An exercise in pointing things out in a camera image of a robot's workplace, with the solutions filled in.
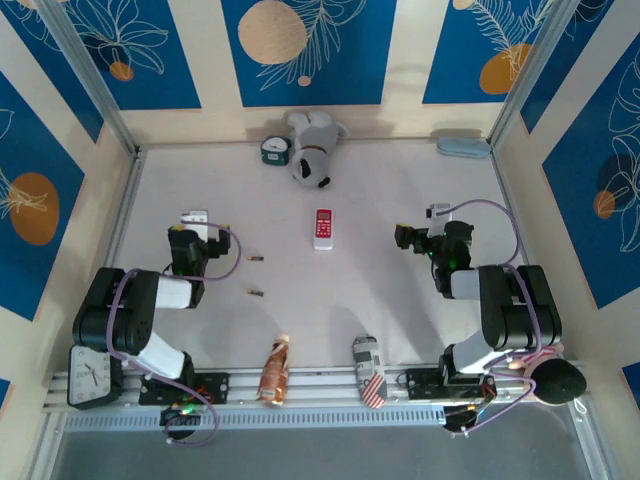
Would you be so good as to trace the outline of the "brown drink bottle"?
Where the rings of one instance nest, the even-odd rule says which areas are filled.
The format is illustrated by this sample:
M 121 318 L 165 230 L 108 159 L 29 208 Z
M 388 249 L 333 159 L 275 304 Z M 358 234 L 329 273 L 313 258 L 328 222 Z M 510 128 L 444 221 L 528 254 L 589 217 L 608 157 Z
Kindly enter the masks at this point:
M 286 333 L 276 336 L 261 374 L 256 399 L 269 406 L 282 406 L 285 400 L 289 377 L 289 340 Z

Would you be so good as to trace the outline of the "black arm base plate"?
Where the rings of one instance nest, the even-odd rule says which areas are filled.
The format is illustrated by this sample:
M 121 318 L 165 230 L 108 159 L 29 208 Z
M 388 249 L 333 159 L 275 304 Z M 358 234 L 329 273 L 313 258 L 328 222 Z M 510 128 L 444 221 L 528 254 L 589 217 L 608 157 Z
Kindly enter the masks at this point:
M 494 378 L 482 374 L 445 374 L 437 368 L 412 368 L 405 371 L 409 399 L 430 401 L 493 401 Z
M 149 406 L 201 404 L 192 394 L 155 379 L 141 378 L 139 404 Z M 229 392 L 230 375 L 228 373 L 195 373 L 185 382 L 192 390 L 203 396 L 209 403 L 225 404 Z

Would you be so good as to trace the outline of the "black electronics board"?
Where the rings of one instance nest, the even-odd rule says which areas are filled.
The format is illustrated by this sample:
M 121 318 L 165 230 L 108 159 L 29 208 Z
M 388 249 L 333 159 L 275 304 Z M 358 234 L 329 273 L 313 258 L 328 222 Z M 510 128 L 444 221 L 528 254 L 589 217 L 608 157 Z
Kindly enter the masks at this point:
M 159 425 L 169 443 L 182 441 L 195 433 L 194 430 L 187 430 L 186 427 L 199 426 L 201 418 L 193 414 L 189 409 L 173 409 L 171 407 L 160 413 Z
M 475 405 L 445 406 L 443 427 L 453 434 L 461 433 L 476 425 L 480 413 L 481 410 Z

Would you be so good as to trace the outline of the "aluminium mounting rail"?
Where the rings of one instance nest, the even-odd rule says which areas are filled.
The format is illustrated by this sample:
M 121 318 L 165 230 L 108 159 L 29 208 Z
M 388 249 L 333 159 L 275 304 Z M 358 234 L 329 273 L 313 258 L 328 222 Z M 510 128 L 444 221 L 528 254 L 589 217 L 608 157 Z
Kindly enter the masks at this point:
M 386 380 L 388 400 L 386 406 L 409 405 L 408 390 L 398 385 L 396 378 L 402 374 L 402 366 L 387 367 Z M 260 379 L 260 368 L 230 369 L 226 404 L 223 408 L 257 408 L 256 392 Z M 361 402 L 356 388 L 355 373 L 351 367 L 313 369 L 292 368 L 289 373 L 285 407 L 355 407 Z M 121 396 L 111 404 L 115 407 L 134 407 L 139 404 L 141 376 L 133 370 L 125 370 L 124 389 Z M 43 411 L 68 412 L 68 374 L 55 373 L 49 384 Z M 496 379 L 496 403 L 509 403 L 526 391 L 525 383 L 516 379 Z

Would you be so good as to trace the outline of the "aluminium table edge rail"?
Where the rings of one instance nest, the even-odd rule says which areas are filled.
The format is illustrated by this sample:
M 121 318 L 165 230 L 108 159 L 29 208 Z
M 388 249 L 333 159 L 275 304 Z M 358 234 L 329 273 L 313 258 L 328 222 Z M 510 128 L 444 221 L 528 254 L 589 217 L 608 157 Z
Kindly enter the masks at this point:
M 102 265 L 113 267 L 117 262 L 118 251 L 126 233 L 129 217 L 137 195 L 141 175 L 144 169 L 147 151 L 139 148 L 132 160 L 126 182 L 121 192 L 118 208 L 110 223 L 108 242 L 106 243 Z
M 496 172 L 496 177 L 500 184 L 505 205 L 511 211 L 513 217 L 515 218 L 516 226 L 518 227 L 518 235 L 520 239 L 519 255 L 524 264 L 537 265 L 538 264 L 537 260 L 534 258 L 534 256 L 531 254 L 531 252 L 528 249 L 529 245 L 526 241 L 525 229 L 520 222 L 519 211 L 517 209 L 514 197 L 512 195 L 512 191 L 508 183 L 506 173 L 504 172 L 504 168 L 499 159 L 499 155 L 495 150 L 491 152 L 491 155 L 492 155 L 493 166 Z

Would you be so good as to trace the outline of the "white clock black frame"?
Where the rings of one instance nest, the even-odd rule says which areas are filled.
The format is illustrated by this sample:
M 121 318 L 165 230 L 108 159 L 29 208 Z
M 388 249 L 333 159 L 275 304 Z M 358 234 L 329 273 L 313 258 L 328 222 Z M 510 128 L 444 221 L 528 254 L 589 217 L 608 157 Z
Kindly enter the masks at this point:
M 108 352 L 74 345 L 69 350 L 67 404 L 78 410 L 103 407 L 123 392 L 121 362 Z

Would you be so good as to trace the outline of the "light blue case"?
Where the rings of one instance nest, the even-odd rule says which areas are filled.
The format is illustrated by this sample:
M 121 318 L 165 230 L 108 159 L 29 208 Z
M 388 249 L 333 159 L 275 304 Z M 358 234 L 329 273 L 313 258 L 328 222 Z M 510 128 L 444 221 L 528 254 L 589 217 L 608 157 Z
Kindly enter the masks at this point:
M 437 150 L 446 156 L 482 159 L 489 156 L 491 146 L 484 138 L 442 137 L 436 142 Z

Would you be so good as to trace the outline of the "aluminium frame post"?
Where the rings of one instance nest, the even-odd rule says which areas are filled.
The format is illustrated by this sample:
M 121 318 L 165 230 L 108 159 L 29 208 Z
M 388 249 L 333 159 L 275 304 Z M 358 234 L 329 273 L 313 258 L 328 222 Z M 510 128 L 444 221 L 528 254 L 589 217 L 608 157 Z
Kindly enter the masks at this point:
M 126 151 L 136 158 L 139 145 L 127 127 L 120 109 L 86 50 L 81 37 L 57 0 L 34 0 L 36 9 L 60 48 L 74 74 L 89 95 L 93 104 L 111 127 L 116 138 Z
M 515 119 L 530 134 L 591 40 L 614 0 L 549 0 L 524 70 L 518 74 L 494 124 L 489 144 L 496 149 Z

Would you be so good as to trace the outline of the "white red remote control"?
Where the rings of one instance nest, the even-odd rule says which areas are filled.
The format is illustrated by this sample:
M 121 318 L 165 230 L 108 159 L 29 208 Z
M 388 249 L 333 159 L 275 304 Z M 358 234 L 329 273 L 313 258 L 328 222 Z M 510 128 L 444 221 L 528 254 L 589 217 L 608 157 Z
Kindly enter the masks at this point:
M 317 251 L 333 249 L 333 211 L 318 208 L 315 212 L 313 248 Z

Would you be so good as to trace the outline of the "blue floral wall panel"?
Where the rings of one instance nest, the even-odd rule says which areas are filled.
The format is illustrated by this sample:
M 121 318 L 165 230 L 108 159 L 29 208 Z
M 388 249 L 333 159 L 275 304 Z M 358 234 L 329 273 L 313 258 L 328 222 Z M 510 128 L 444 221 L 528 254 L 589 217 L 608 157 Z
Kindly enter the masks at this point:
M 33 0 L 0 0 L 7 18 L 93 143 L 104 119 L 36 10 Z
M 450 0 L 424 104 L 502 102 L 556 0 Z
M 640 287 L 640 39 L 543 163 L 598 307 Z
M 168 0 L 63 4 L 121 110 L 199 109 Z
M 35 319 L 83 182 L 0 72 L 0 307 Z
M 378 105 L 397 0 L 221 0 L 246 108 Z
M 526 134 L 544 130 L 555 119 L 575 118 L 638 34 L 640 0 L 614 0 L 533 132 Z

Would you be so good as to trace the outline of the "small teal alarm clock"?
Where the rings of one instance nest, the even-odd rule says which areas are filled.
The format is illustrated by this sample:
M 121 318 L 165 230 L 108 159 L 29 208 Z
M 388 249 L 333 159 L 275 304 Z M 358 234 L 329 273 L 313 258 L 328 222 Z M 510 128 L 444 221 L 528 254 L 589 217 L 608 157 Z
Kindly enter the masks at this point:
M 291 140 L 287 137 L 267 137 L 260 145 L 262 162 L 272 166 L 288 165 L 291 146 Z

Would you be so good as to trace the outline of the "doll with black hat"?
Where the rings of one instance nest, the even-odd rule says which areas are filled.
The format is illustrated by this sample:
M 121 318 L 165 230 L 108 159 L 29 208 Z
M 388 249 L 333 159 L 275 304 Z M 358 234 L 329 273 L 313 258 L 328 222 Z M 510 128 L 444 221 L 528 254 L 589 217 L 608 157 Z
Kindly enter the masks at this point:
M 558 343 L 542 349 L 538 355 L 529 354 L 509 362 L 509 369 L 523 378 L 532 379 L 536 386 L 529 398 L 549 405 L 570 403 L 587 390 L 582 372 L 564 358 L 564 345 Z

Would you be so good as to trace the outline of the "grey plush dog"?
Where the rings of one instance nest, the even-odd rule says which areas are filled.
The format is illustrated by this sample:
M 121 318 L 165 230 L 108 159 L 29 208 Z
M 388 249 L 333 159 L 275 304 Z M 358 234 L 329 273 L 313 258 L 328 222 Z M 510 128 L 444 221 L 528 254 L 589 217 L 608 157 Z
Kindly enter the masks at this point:
M 322 111 L 288 115 L 292 128 L 292 176 L 302 186 L 325 188 L 331 182 L 329 161 L 338 141 L 347 138 L 347 127 Z

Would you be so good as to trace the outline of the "newspaper print flag can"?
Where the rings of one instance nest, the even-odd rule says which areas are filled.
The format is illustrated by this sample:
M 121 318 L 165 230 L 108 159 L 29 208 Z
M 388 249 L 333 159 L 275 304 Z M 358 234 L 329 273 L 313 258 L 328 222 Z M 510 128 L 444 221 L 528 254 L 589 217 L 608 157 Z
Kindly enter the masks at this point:
M 361 401 L 368 408 L 381 408 L 386 403 L 388 388 L 377 339 L 369 334 L 357 336 L 352 353 Z

